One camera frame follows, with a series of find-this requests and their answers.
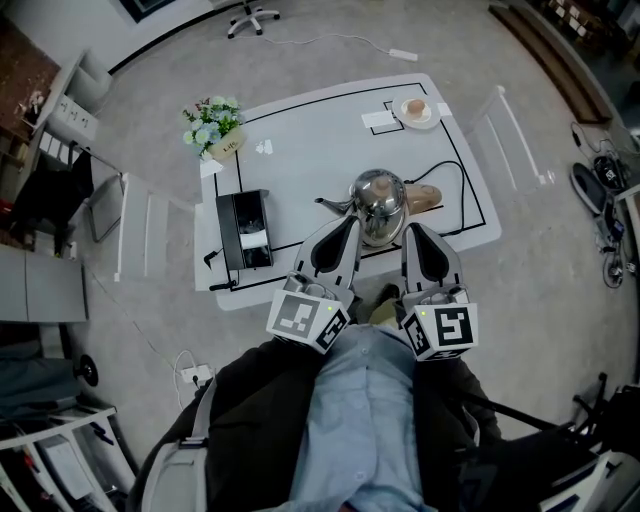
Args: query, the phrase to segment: white flower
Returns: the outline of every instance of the white flower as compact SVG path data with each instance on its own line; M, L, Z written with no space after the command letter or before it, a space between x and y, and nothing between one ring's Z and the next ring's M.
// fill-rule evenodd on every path
M196 132L196 142L198 144L204 144L209 140L209 130L198 130Z

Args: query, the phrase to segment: teapot spout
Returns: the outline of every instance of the teapot spout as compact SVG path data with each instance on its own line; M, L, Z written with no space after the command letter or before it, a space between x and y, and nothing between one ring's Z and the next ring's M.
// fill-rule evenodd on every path
M346 215L353 205L354 199L352 198L348 201L329 201L328 199L318 197L314 202L325 205L329 210L337 213L338 215Z

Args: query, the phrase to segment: light blue shirt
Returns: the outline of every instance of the light blue shirt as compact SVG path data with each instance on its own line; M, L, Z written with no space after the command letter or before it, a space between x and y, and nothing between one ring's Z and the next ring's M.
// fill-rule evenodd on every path
M278 512L434 511L424 505L411 349L396 331L348 327L318 374L290 501Z

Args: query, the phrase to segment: power strip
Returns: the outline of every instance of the power strip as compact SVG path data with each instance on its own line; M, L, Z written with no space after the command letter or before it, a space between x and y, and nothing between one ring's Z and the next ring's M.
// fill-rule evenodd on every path
M180 370L180 375L182 375L182 379L188 384L193 383L194 377L198 378L198 384L204 384L211 378L212 373L211 367L208 364L201 364L196 368L192 366L191 368Z

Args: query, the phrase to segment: gray carpet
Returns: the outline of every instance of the gray carpet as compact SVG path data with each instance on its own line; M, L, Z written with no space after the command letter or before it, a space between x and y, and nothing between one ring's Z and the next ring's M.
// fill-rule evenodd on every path
M567 176L573 162L584 160L571 138L573 117L487 5L480 0L264 4L282 12L280 21L264 23L265 36L274 40L356 34L383 48L416 52L418 63L350 39L304 46L228 41L231 13L225 13L168 39L116 74L99 114L95 149L124 171L198 203L198 161L182 143L180 111L203 96L235 95L244 107L254 107L338 83L423 72L463 124L492 86L503 85L541 172L551 170L556 181L527 194L507 194L487 177L503 235L461 254L480 315L480 346L464 359L494 400L563 422L574 411L571 397L595 382L598 372L608 372L614 383L631 378L638 339L635 283L627 278L616 291L603 284L593 224ZM117 194L107 204L117 211ZM193 292L191 220L172 221L169 233L170 272L157 284L113 282L117 232L94 245L82 224L76 237L88 268L91 318L73 331L98 365L101 381L94 392L117 407L138 461L179 413L169 364L181 350L221 368L267 339L268 305L224 313L213 294ZM397 278L365 281L358 292L371 298L385 281ZM187 363L183 359L181 366ZM180 389L184 402L193 386ZM513 421L500 424L507 436L528 432Z

